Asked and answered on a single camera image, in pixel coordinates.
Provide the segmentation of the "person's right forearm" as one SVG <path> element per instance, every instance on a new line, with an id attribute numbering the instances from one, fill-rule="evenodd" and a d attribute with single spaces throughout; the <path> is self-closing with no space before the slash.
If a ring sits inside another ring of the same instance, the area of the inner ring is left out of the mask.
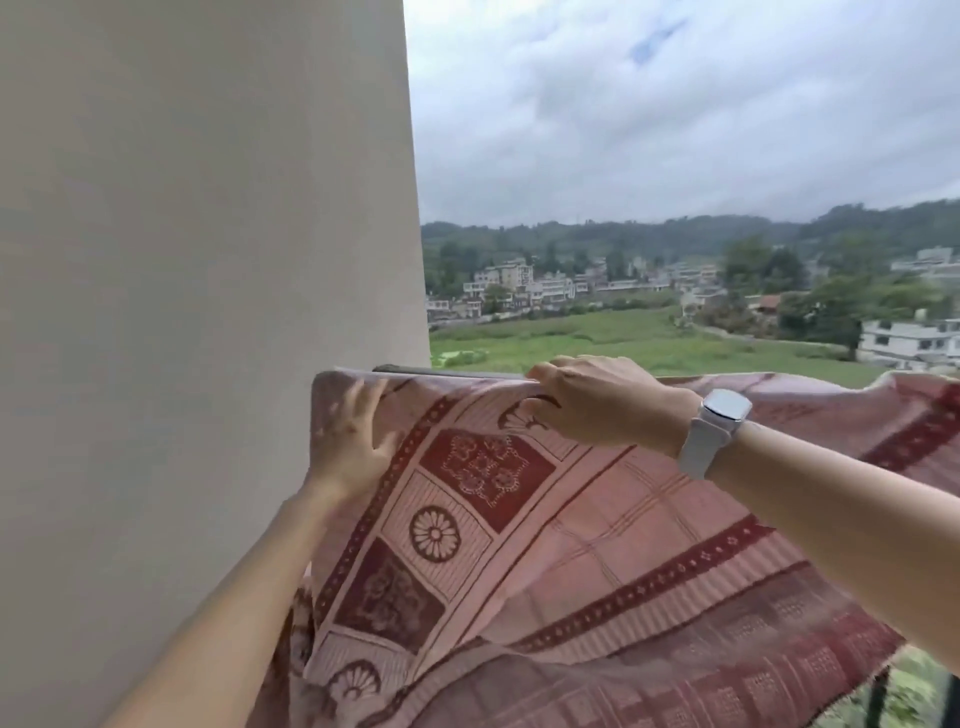
<path id="1" fill-rule="evenodd" d="M 754 422 L 706 477 L 960 677 L 960 498 Z"/>

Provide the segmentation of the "white flat-roofed house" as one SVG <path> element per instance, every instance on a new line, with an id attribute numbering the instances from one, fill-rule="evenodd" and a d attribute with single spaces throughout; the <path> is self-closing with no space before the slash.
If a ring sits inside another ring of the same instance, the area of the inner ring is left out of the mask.
<path id="1" fill-rule="evenodd" d="M 960 370 L 960 318 L 865 321 L 856 361 L 897 371 Z"/>

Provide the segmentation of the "pink red patterned blanket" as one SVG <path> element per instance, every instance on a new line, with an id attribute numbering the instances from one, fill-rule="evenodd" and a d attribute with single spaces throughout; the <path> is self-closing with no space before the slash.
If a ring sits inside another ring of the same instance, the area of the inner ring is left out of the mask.
<path id="1" fill-rule="evenodd" d="M 714 484 L 525 414 L 534 382 L 385 379 L 403 440 L 245 728 L 807 728 L 904 645 Z"/>

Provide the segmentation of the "person's right hand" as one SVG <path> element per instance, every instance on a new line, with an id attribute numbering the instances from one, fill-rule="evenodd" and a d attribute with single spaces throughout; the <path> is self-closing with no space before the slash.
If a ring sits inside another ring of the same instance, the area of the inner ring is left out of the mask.
<path id="1" fill-rule="evenodd" d="M 676 458 L 686 440 L 690 421 L 702 397 L 684 388 L 657 380 L 635 361 L 583 355 L 602 372 L 604 404 L 603 437 L 565 437 L 594 446 L 639 446 Z"/>

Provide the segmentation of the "large green tree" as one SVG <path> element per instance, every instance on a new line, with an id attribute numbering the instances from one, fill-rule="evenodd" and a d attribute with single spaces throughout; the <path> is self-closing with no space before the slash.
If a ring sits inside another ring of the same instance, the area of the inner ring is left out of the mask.
<path id="1" fill-rule="evenodd" d="M 779 337 L 841 347 L 846 360 L 855 360 L 862 323 L 872 309 L 871 288 L 869 276 L 840 274 L 808 292 L 782 294 L 776 314 Z"/>

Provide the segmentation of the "green grass field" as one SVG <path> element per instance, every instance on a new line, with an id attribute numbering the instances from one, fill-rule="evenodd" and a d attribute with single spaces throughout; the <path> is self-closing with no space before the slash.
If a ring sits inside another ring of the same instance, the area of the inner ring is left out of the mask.
<path id="1" fill-rule="evenodd" d="M 435 368 L 527 372 L 558 356 L 630 358 L 656 376 L 780 373 L 846 387 L 874 382 L 881 367 L 839 360 L 824 346 L 722 337 L 679 326 L 675 307 L 612 310 L 539 320 L 492 322 L 430 333 Z"/>

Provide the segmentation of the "person's left hand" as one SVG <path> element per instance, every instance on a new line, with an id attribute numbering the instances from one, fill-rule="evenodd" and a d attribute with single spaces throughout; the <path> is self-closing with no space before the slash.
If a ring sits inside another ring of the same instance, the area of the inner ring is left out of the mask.
<path id="1" fill-rule="evenodd" d="M 388 381 L 354 381 L 310 438 L 309 466 L 302 490 L 328 504 L 341 504 L 378 484 L 371 450 L 388 431 L 375 423 Z"/>

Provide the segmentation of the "person's left forearm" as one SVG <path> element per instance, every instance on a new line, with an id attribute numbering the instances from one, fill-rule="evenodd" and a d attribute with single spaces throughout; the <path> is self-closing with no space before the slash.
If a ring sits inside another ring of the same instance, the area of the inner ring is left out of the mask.
<path id="1" fill-rule="evenodd" d="M 101 728 L 244 728 L 341 478 L 306 479 Z"/>

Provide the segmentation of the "cluster of distant buildings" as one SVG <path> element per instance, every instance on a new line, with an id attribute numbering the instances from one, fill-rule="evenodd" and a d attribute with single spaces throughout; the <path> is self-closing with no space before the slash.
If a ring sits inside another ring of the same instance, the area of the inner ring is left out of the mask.
<path id="1" fill-rule="evenodd" d="M 726 299 L 716 266 L 684 263 L 650 266 L 637 256 L 616 277 L 609 259 L 591 259 L 581 273 L 538 272 L 523 258 L 489 265 L 459 282 L 454 295 L 444 295 L 428 282 L 425 311 L 429 323 L 489 322 L 535 312 L 630 308 L 649 296 L 678 297 L 683 312 L 714 308 Z"/>

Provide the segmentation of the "white smartwatch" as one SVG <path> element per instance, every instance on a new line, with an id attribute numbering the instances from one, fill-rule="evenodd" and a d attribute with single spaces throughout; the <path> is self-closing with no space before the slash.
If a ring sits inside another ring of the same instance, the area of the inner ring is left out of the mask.
<path id="1" fill-rule="evenodd" d="M 678 469 L 690 480 L 705 480 L 716 455 L 747 421 L 753 404 L 745 395 L 714 389 L 702 399 L 677 457 Z"/>

